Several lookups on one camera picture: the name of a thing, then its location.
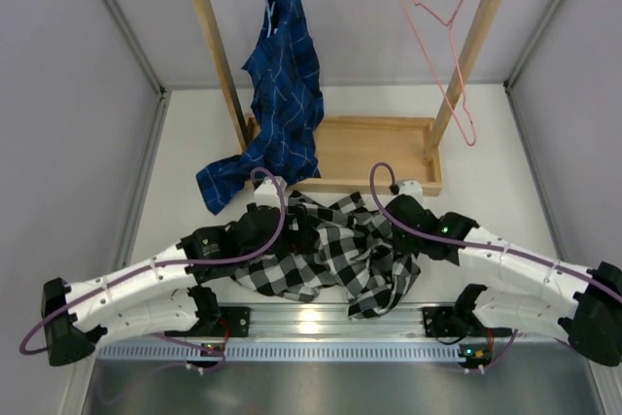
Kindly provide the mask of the black white checkered shirt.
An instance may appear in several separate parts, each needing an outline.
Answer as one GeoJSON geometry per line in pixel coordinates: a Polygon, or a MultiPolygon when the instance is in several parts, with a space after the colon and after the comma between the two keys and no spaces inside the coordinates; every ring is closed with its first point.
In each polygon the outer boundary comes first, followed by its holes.
{"type": "Polygon", "coordinates": [[[234,282],[261,295],[303,303],[315,300],[322,289],[340,287],[353,320],[383,316],[410,292],[421,273],[416,256],[397,251],[392,224],[380,211],[368,209],[360,193],[325,206],[295,190],[288,200],[288,228],[300,228],[298,213],[311,227],[311,252],[252,259],[234,272],[234,282]]]}

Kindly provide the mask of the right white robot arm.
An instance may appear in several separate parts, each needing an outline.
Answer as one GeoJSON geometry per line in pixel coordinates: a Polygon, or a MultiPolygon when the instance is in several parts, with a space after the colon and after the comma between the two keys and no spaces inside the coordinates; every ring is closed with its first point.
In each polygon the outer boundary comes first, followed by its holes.
{"type": "Polygon", "coordinates": [[[436,217],[414,197],[396,196],[382,210],[397,248],[446,260],[472,272],[454,305],[464,334],[488,329],[536,333],[569,345],[593,363],[621,363],[621,270],[590,268],[539,256],[455,212],[436,217]]]}

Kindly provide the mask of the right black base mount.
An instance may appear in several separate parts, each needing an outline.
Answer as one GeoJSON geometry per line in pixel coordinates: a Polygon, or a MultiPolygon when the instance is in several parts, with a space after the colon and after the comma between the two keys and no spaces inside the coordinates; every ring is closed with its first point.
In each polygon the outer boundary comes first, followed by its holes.
{"type": "Polygon", "coordinates": [[[453,342],[472,335],[469,317],[453,306],[424,307],[422,313],[426,337],[453,342]]]}

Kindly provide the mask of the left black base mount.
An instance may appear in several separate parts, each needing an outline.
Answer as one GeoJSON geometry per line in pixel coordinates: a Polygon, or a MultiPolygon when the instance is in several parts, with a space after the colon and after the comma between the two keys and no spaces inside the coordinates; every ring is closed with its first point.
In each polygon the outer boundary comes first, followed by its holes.
{"type": "Polygon", "coordinates": [[[222,316],[214,326],[214,337],[246,338],[251,323],[251,308],[246,306],[223,306],[222,316]]]}

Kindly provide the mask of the blue plaid shirt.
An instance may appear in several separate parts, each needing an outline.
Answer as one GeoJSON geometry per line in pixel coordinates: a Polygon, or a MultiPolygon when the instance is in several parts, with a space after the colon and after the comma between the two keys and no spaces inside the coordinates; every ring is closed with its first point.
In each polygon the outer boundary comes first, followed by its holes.
{"type": "Polygon", "coordinates": [[[243,65],[252,81],[259,133],[239,155],[195,176],[204,204],[219,214],[257,167],[294,185],[320,176],[314,132],[324,117],[320,63],[301,0],[268,0],[258,41],[243,65]]]}

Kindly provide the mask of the aluminium mounting rail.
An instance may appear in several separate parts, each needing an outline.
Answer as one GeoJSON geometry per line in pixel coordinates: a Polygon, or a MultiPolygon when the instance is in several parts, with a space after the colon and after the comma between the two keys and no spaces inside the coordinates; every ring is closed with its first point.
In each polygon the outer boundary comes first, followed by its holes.
{"type": "MultiPolygon", "coordinates": [[[[256,303],[225,304],[251,308],[248,338],[272,340],[422,340],[426,337],[422,309],[451,306],[444,303],[406,303],[377,318],[356,320],[347,316],[344,304],[256,303]]],[[[485,330],[472,324],[472,338],[508,337],[511,330],[485,330]]]]}

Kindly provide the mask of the wooden clothes rack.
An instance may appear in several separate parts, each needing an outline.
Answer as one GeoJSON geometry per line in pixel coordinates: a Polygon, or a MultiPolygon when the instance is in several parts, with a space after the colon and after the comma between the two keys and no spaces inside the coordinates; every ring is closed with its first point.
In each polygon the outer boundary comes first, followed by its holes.
{"type": "MultiPolygon", "coordinates": [[[[303,191],[366,191],[367,170],[386,158],[407,177],[418,181],[427,196],[442,189],[438,147],[455,118],[458,104],[466,102],[465,82],[488,35],[502,0],[480,0],[472,24],[460,49],[453,49],[455,70],[435,118],[327,117],[316,132],[321,177],[297,184],[303,191]]],[[[225,104],[242,148],[261,128],[256,119],[244,115],[227,61],[211,0],[192,0],[203,37],[208,45],[225,104]]]]}

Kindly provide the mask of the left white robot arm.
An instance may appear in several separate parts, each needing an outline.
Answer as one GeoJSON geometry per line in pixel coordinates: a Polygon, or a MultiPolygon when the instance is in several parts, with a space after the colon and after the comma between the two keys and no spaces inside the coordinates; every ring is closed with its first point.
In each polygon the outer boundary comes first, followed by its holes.
{"type": "Polygon", "coordinates": [[[106,345],[147,334],[210,335],[222,312],[208,282],[242,271],[260,248],[264,259],[280,259],[310,253],[317,239],[305,208],[282,215],[252,203],[238,221],[201,227],[114,273],[85,282],[49,280],[42,293],[48,362],[76,363],[106,345]]]}

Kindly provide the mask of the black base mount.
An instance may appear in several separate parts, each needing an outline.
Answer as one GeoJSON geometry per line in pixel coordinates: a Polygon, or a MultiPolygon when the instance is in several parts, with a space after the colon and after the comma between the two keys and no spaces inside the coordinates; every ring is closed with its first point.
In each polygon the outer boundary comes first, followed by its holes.
{"type": "Polygon", "coordinates": [[[214,326],[214,337],[246,338],[251,323],[251,308],[246,306],[223,306],[222,316],[214,326]]]}
{"type": "Polygon", "coordinates": [[[453,342],[472,335],[469,317],[453,306],[424,307],[422,313],[426,337],[453,342]]]}

